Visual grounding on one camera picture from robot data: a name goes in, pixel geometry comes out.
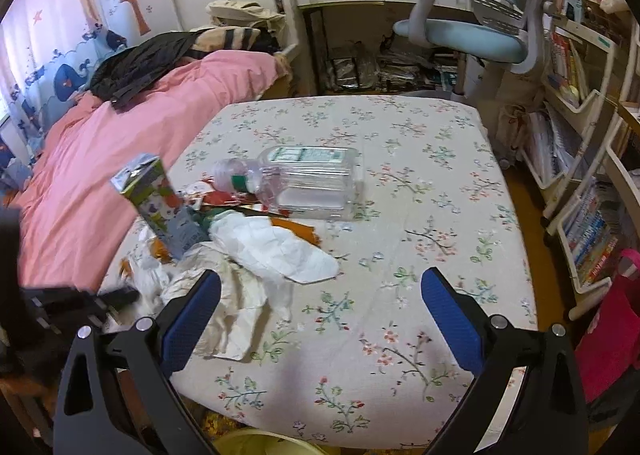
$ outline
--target plastic bottle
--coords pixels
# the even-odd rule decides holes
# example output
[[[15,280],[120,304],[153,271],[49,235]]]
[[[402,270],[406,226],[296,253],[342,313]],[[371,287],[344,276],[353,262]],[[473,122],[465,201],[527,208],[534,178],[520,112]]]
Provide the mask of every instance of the plastic bottle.
[[[270,210],[306,218],[353,218],[353,148],[274,146],[255,160],[226,159],[210,173],[216,190],[255,194]]]

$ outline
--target floral tablecloth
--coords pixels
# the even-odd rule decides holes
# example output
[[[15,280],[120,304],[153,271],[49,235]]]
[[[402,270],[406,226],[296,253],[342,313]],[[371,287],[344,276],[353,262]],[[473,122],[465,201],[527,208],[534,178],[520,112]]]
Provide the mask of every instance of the floral tablecloth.
[[[335,279],[296,285],[293,320],[263,316],[243,362],[192,356],[172,383],[187,397],[252,426],[342,447],[425,446],[472,380],[420,297],[437,266],[488,314],[536,328],[527,257],[500,168],[477,112],[456,102],[338,96],[226,107],[169,177],[177,188],[215,160],[278,144],[361,152],[364,199],[353,222],[314,222],[340,262]],[[132,249],[129,233],[117,260]],[[514,372],[495,440],[522,374]]]

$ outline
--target pink bag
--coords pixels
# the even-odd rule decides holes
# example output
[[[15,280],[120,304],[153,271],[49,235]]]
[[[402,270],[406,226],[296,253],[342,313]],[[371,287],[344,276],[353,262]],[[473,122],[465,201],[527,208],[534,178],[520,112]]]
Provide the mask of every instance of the pink bag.
[[[613,284],[575,357],[590,403],[609,388],[630,365],[640,369],[640,253],[620,253]]]

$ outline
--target pink blanket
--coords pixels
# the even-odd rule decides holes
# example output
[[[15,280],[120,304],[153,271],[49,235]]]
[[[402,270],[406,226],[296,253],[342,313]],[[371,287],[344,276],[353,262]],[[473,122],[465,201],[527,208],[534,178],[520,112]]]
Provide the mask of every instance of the pink blanket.
[[[250,101],[278,78],[268,54],[222,50],[172,70],[116,114],[85,94],[47,136],[22,208],[20,283],[97,291],[136,216],[110,178],[141,152],[166,168],[224,106]]]

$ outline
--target black jacket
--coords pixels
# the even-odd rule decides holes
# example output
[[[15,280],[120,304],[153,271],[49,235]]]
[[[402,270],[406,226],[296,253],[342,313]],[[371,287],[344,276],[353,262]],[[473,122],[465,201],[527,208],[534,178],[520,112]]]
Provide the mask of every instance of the black jacket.
[[[113,108],[125,108],[135,95],[172,70],[205,30],[159,34],[110,57],[95,71],[89,90],[102,101],[111,101]]]

